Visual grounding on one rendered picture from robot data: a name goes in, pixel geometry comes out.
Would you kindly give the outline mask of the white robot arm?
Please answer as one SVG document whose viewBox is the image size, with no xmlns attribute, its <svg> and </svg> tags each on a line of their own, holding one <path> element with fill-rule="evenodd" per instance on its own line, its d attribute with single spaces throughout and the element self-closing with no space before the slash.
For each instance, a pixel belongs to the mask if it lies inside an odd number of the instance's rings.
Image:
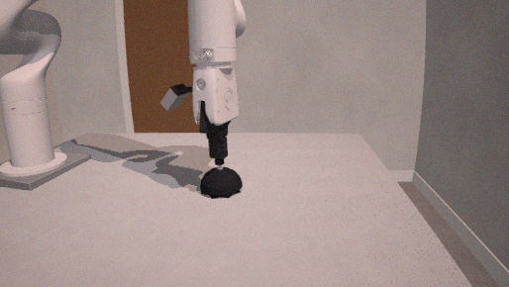
<svg viewBox="0 0 509 287">
<path fill-rule="evenodd" d="M 46 73 L 61 43 L 52 15 L 28 9 L 38 0 L 0 0 L 0 54 L 22 54 L 21 63 L 0 79 L 0 102 L 11 160 L 0 166 L 8 177 L 45 173 L 63 166 L 54 152 L 46 93 Z M 241 0 L 187 0 L 189 59 L 196 66 L 237 61 L 236 38 L 246 28 Z M 235 6 L 236 4 L 236 6 Z M 23 15 L 21 16 L 21 14 Z M 160 104 L 169 111 L 192 92 L 171 86 Z"/>
</svg>

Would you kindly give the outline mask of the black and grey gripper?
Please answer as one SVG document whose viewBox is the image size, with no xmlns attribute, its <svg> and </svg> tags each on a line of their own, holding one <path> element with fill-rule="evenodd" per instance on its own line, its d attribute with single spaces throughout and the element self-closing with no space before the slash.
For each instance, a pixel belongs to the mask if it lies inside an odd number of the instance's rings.
<svg viewBox="0 0 509 287">
<path fill-rule="evenodd" d="M 193 70 L 194 121 L 200 125 L 199 132 L 206 134 L 210 157 L 224 159 L 228 156 L 228 125 L 239 115 L 234 66 L 199 66 Z"/>
</svg>

